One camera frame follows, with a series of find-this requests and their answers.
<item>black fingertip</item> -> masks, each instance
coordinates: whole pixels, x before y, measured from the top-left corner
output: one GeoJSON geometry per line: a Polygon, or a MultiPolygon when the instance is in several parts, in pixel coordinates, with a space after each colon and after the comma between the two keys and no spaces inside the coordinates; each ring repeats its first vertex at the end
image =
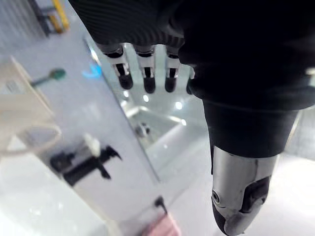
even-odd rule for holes
{"type": "Polygon", "coordinates": [[[176,87],[176,78],[171,77],[171,78],[166,78],[165,79],[165,90],[167,92],[173,92],[176,87]]]}
{"type": "Polygon", "coordinates": [[[121,75],[118,77],[120,86],[126,90],[131,89],[133,86],[132,77],[130,74],[121,75]]]}
{"type": "Polygon", "coordinates": [[[156,90],[156,80],[154,77],[143,78],[144,89],[147,93],[154,93],[156,90]]]}

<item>white countertop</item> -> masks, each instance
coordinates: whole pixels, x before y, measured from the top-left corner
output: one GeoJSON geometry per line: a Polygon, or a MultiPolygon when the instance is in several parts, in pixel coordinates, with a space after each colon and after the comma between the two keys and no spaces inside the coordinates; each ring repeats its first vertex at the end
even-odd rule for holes
{"type": "MultiPolygon", "coordinates": [[[[9,148],[24,146],[14,137],[9,148]]],[[[0,235],[116,236],[117,231],[35,155],[27,154],[0,161],[0,235]]]]}

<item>pink towel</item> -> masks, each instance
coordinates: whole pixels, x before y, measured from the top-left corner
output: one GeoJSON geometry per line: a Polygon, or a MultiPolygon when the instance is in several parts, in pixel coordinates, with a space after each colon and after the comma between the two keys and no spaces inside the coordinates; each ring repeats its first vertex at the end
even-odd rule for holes
{"type": "Polygon", "coordinates": [[[181,236],[181,231],[170,214],[150,225],[142,236],[181,236]]]}

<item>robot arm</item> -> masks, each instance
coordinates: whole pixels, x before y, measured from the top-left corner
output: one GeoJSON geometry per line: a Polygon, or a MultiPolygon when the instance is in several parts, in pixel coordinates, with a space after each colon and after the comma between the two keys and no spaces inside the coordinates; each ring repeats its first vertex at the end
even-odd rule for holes
{"type": "MultiPolygon", "coordinates": [[[[243,233],[266,200],[298,111],[315,104],[306,74],[315,61],[313,6],[280,0],[69,1],[107,56],[113,45],[134,45],[144,84],[152,85],[154,74],[152,55],[143,59],[141,47],[179,49],[168,53],[169,92],[179,60],[194,68],[187,90],[204,105],[214,217],[226,235],[243,233]]],[[[110,62],[118,77],[127,77],[122,87],[131,88],[123,57],[110,62]]]]}

